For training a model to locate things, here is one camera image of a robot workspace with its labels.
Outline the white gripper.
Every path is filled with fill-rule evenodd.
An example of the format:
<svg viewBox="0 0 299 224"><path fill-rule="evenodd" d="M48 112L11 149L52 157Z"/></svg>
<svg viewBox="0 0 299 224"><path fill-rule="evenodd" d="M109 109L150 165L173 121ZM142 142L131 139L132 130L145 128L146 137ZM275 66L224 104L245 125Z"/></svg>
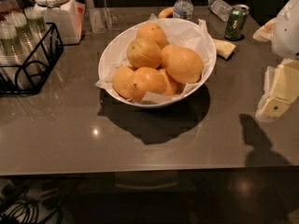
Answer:
<svg viewBox="0 0 299 224"><path fill-rule="evenodd" d="M299 97L299 0L289 0L283 9L260 27L253 38L271 40L272 50L283 58L276 68L268 66L264 74L264 94L255 118L270 122L280 118Z"/></svg>

